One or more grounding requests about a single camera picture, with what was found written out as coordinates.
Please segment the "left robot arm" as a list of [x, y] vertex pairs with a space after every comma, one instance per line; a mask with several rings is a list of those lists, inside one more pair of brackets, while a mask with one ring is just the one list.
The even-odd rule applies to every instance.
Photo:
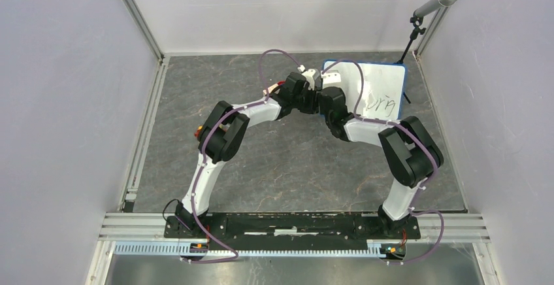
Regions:
[[214, 185], [224, 165], [238, 152], [246, 130], [263, 122], [279, 120], [297, 109], [307, 114], [318, 111], [316, 95], [321, 89], [317, 69], [291, 73], [266, 96], [250, 103], [232, 105], [220, 101], [197, 131], [199, 157], [195, 174], [185, 197], [178, 203], [175, 217], [188, 237], [198, 237], [205, 229], [204, 216]]

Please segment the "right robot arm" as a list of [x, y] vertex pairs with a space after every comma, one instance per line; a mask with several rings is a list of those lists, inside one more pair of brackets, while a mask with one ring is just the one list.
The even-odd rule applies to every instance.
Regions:
[[377, 228], [386, 238], [396, 237], [414, 210], [425, 183], [438, 172], [444, 157], [419, 118], [401, 121], [362, 118], [347, 109], [342, 89], [328, 87], [318, 93], [319, 111], [337, 139], [382, 148], [393, 175], [385, 201], [378, 208]]

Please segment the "blue framed whiteboard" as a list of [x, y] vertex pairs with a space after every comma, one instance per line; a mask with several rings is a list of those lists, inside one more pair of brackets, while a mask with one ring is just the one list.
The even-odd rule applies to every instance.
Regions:
[[406, 68], [389, 63], [358, 63], [326, 60], [323, 69], [342, 77], [341, 89], [349, 112], [364, 118], [397, 120], [402, 106]]

